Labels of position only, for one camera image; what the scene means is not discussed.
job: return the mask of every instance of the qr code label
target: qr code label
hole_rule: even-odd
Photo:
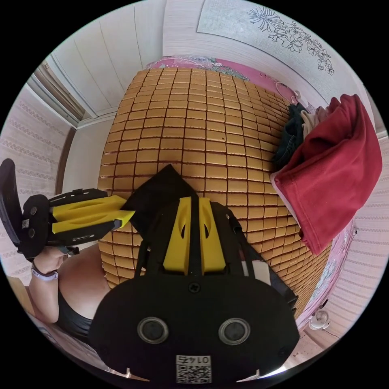
[[[212,383],[211,357],[209,355],[176,355],[178,384]]]

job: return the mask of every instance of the red towel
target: red towel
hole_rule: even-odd
[[[381,170],[377,135],[359,97],[332,98],[329,116],[274,179],[312,253],[320,254],[363,207]]]

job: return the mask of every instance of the clothes pile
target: clothes pile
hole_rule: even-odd
[[[270,179],[302,241],[319,255],[372,193],[382,171],[380,146],[357,95],[332,98],[314,115],[301,104],[289,112]]]

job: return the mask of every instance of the smartwatch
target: smartwatch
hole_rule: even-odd
[[[52,271],[51,273],[41,273],[35,266],[34,262],[32,263],[31,267],[31,273],[33,276],[39,278],[42,281],[52,281],[56,280],[58,278],[58,272],[57,271]]]

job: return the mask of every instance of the hand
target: hand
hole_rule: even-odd
[[[56,247],[45,247],[35,257],[34,265],[43,274],[51,273],[60,268],[66,256]]]

